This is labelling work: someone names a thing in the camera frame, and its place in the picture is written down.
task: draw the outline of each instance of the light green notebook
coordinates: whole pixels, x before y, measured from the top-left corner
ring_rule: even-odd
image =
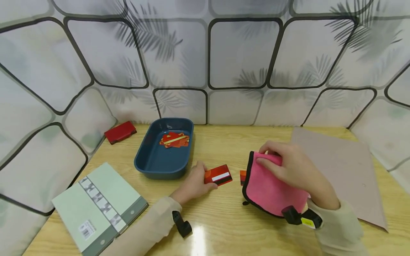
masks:
[[[83,256],[99,255],[147,207],[108,163],[52,200]]]

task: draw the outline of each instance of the table surface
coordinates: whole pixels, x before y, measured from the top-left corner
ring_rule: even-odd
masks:
[[[149,180],[135,170],[133,160],[147,129],[148,125],[137,125],[137,134],[115,145],[105,140],[79,179],[108,162],[150,205],[171,194],[181,180]],[[356,140],[345,128],[307,129]],[[147,255],[319,255],[313,230],[289,225],[251,205],[242,205],[239,171],[246,169],[249,152],[258,150],[268,139],[290,141],[292,130],[291,127],[196,125],[189,164],[194,165],[197,160],[204,161],[208,168],[227,164],[233,181],[184,206],[183,217],[191,223],[192,235],[183,240],[173,227]],[[410,197],[376,159],[373,161],[389,233],[360,222],[364,229],[363,242],[371,255],[407,255]],[[57,211],[24,253],[24,256],[50,255],[80,255]]]

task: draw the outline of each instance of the black wrist strap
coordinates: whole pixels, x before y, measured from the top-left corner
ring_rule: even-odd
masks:
[[[175,225],[177,226],[177,230],[182,238],[186,237],[192,232],[192,227],[188,221],[182,219],[182,216],[179,211],[172,211],[172,218],[174,220]]]
[[[317,215],[314,211],[308,209],[304,213],[300,214],[293,206],[285,207],[282,210],[283,217],[285,220],[292,225],[303,224],[312,229],[317,229],[322,225],[322,218]]]

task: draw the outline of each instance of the barcode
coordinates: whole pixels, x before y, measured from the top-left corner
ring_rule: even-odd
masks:
[[[87,240],[96,231],[89,220],[84,222],[78,229],[85,240]]]

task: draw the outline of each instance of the blue tray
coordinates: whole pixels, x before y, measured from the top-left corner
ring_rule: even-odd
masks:
[[[187,147],[165,148],[159,142],[165,133],[189,135]],[[149,179],[178,179],[185,174],[191,152],[194,124],[186,118],[161,118],[154,121],[139,147],[134,166]]]

